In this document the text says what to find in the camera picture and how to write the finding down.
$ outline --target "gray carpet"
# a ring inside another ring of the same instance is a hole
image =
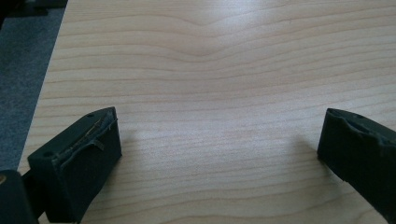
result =
[[[18,168],[63,15],[7,18],[0,30],[0,170]]]

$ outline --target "black plastic part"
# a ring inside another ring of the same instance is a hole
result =
[[[35,8],[62,8],[68,0],[35,0]]]
[[[22,180],[32,212],[35,218],[39,218],[45,210],[44,202],[46,201],[46,198],[43,192],[43,186],[37,183],[32,171],[28,171],[24,174]]]
[[[49,13],[44,8],[36,8],[35,2],[26,2],[10,11],[7,17],[33,17],[47,16]]]
[[[2,224],[38,224],[16,171],[0,171],[0,209]]]
[[[75,122],[28,157],[50,222],[80,222],[121,156],[114,107]]]
[[[361,115],[329,108],[318,158],[396,223],[396,132]]]

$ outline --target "wood grain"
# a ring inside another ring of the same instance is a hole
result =
[[[114,105],[123,157],[83,223],[386,223],[316,148],[328,107],[396,129],[395,9],[70,0],[20,171]]]

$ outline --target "light wood surface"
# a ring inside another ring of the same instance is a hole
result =
[[[394,0],[69,0],[20,171],[114,105],[83,223],[386,223],[316,150],[328,107],[396,130],[395,65]]]

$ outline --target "floor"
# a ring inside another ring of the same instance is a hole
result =
[[[0,170],[18,168],[63,15],[7,18],[0,30]]]

